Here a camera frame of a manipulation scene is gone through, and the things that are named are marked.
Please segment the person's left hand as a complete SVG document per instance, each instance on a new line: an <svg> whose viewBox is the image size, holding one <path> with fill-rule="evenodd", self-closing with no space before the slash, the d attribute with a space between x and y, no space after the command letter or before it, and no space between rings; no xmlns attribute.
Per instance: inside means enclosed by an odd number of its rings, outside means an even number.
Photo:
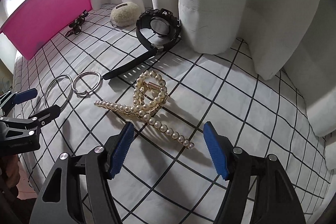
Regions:
<svg viewBox="0 0 336 224"><path fill-rule="evenodd" d="M1 178L8 188L17 186L20 180L18 155L5 156L1 158Z"/></svg>

